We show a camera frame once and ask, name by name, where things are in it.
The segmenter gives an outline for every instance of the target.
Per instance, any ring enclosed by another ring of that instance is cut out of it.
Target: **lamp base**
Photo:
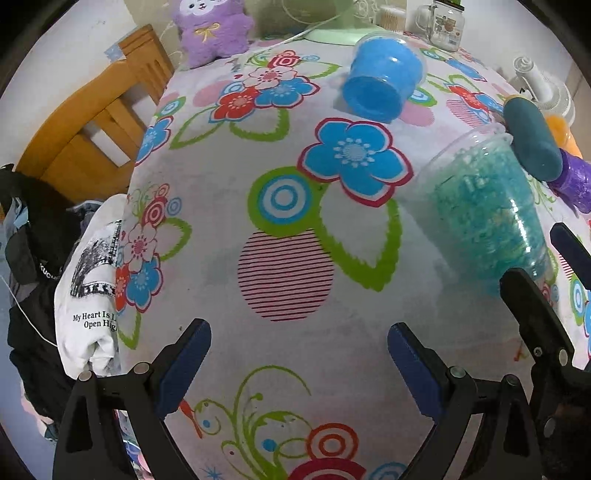
[[[386,31],[382,27],[373,25],[367,28],[315,28],[305,38],[318,43],[333,45],[355,45],[367,34]]]

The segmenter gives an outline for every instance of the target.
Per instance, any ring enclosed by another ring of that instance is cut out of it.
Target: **yellow bow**
[[[211,24],[209,27],[196,29],[195,35],[203,35],[203,43],[205,43],[209,37],[215,37],[213,31],[217,30],[220,27],[221,25],[215,22],[214,24]]]

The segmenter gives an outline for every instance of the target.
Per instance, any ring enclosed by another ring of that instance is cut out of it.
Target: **purple glitter bottle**
[[[581,213],[591,213],[591,165],[560,149],[563,169],[560,177],[548,186],[577,207]]]

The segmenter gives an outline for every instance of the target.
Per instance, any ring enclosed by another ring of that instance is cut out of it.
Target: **green lamp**
[[[333,2],[338,17],[315,28],[305,38],[319,43],[355,45],[369,33],[384,31],[383,28],[355,16],[355,0],[333,0]]]

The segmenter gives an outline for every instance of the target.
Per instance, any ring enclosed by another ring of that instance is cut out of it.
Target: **blue gripper pad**
[[[405,323],[390,328],[388,352],[421,414],[437,423],[449,388],[443,361],[434,351],[423,347]]]
[[[158,418],[164,420],[166,415],[177,411],[211,345],[212,329],[202,320],[160,381],[160,396],[155,405]]]

